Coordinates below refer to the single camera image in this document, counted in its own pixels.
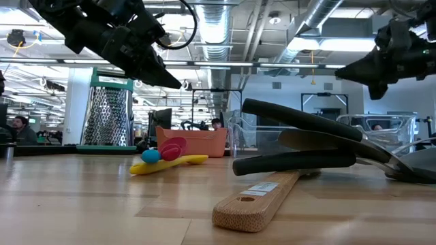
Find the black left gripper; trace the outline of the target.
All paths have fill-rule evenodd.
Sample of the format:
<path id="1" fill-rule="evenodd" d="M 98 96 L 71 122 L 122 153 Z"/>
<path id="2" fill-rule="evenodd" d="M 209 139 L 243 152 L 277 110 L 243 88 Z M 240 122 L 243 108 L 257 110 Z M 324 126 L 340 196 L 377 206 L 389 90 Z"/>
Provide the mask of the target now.
<path id="1" fill-rule="evenodd" d="M 82 16 L 65 35 L 68 48 L 88 48 L 145 84 L 181 87 L 151 47 L 164 30 L 141 0 L 82 0 L 76 11 Z"/>

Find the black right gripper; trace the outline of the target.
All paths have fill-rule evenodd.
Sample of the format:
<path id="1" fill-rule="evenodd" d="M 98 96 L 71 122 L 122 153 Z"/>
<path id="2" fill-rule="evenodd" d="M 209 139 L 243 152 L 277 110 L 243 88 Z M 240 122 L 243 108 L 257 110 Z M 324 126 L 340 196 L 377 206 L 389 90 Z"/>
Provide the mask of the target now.
<path id="1" fill-rule="evenodd" d="M 373 54 L 335 71 L 345 80 L 375 81 L 369 87 L 372 100 L 381 99 L 388 85 L 400 79 L 420 81 L 436 75 L 436 18 L 392 19 L 378 30 L 375 44 Z"/>

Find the red slotted spoon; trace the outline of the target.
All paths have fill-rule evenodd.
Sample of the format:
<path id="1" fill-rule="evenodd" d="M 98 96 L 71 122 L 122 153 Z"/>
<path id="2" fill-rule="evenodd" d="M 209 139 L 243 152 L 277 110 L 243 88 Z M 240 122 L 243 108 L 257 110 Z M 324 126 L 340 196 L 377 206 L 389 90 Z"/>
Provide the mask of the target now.
<path id="1" fill-rule="evenodd" d="M 173 161 L 184 155 L 187 140 L 183 137 L 173 137 L 158 146 L 158 152 L 164 161 Z"/>

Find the blue silicone spoon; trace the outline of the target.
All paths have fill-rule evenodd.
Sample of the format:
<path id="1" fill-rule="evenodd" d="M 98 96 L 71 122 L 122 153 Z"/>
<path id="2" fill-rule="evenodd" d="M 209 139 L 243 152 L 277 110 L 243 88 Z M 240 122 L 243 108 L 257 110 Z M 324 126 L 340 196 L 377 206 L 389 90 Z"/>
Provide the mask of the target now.
<path id="1" fill-rule="evenodd" d="M 158 150 L 148 149 L 141 154 L 141 159 L 147 164 L 154 164 L 161 160 Z"/>

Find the orange plastic bin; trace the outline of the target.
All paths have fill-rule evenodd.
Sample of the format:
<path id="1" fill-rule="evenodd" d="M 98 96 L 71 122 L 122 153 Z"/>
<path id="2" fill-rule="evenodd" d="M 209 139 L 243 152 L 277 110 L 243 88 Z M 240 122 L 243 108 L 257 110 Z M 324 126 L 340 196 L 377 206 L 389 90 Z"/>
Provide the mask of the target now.
<path id="1" fill-rule="evenodd" d="M 210 158 L 221 158 L 225 152 L 228 130 L 219 128 L 216 131 L 171 130 L 156 127 L 157 146 L 173 137 L 187 140 L 186 155 L 208 155 Z"/>

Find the yellow silicone spoon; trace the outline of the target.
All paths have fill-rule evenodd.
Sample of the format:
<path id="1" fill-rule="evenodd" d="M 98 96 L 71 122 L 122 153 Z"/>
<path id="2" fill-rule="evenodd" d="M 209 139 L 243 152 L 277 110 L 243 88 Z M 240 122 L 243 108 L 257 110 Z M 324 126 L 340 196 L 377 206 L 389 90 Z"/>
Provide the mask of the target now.
<path id="1" fill-rule="evenodd" d="M 203 164 L 208 159 L 207 155 L 186 155 L 179 157 L 173 161 L 159 160 L 157 163 L 139 163 L 130 167 L 131 175 L 147 175 L 162 170 L 175 167 L 180 164 L 199 165 Z"/>

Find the black background computer monitor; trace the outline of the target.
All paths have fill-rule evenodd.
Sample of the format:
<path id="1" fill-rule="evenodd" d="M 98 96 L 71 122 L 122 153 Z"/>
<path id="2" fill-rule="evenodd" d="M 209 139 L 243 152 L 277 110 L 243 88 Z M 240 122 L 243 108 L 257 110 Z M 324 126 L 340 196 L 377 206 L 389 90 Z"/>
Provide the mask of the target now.
<path id="1" fill-rule="evenodd" d="M 172 126 L 172 108 L 164 110 L 151 110 L 149 112 L 148 135 L 156 136 L 156 127 L 171 129 Z"/>

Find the teal metal box grater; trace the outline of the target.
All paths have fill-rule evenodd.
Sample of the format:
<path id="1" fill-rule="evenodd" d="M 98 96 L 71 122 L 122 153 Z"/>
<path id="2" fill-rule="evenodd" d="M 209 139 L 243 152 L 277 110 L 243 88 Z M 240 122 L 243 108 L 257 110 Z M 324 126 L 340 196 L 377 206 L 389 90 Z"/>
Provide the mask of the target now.
<path id="1" fill-rule="evenodd" d="M 79 153 L 136 153 L 133 92 L 133 80 L 93 69 Z"/>

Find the narrow clear plastic bin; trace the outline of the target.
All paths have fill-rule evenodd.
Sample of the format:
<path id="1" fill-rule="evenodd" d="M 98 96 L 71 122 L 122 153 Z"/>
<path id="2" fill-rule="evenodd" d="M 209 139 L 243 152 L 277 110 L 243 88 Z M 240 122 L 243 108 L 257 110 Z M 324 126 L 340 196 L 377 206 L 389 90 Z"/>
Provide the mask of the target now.
<path id="1" fill-rule="evenodd" d="M 399 157 L 415 151 L 414 146 L 403 147 L 412 143 L 415 138 L 416 117 L 413 115 L 345 114 L 339 116 L 337 122 L 356 128 L 367 140 Z M 373 125 L 381 125 L 383 129 L 373 131 Z"/>

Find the black background stand frame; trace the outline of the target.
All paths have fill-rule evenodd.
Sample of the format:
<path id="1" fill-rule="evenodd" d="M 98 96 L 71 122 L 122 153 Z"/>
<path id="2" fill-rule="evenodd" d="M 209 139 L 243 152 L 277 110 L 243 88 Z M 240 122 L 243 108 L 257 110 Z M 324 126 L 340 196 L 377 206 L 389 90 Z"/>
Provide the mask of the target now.
<path id="1" fill-rule="evenodd" d="M 300 95 L 302 112 L 336 120 L 342 114 L 348 114 L 348 95 L 334 93 L 302 93 Z"/>

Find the silver ceiling air duct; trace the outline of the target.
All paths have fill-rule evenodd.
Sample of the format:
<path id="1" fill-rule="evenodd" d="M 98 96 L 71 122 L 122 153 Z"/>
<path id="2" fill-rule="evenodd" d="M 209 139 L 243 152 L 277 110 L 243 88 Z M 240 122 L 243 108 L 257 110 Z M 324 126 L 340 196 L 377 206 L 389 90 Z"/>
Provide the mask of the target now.
<path id="1" fill-rule="evenodd" d="M 200 39 L 205 61 L 228 61 L 230 48 L 230 16 L 231 6 L 228 5 L 197 5 L 196 14 Z M 207 71 L 209 88 L 225 88 L 226 73 L 224 69 L 210 69 Z M 226 93 L 212 93 L 211 103 L 215 109 L 224 109 L 227 105 Z"/>

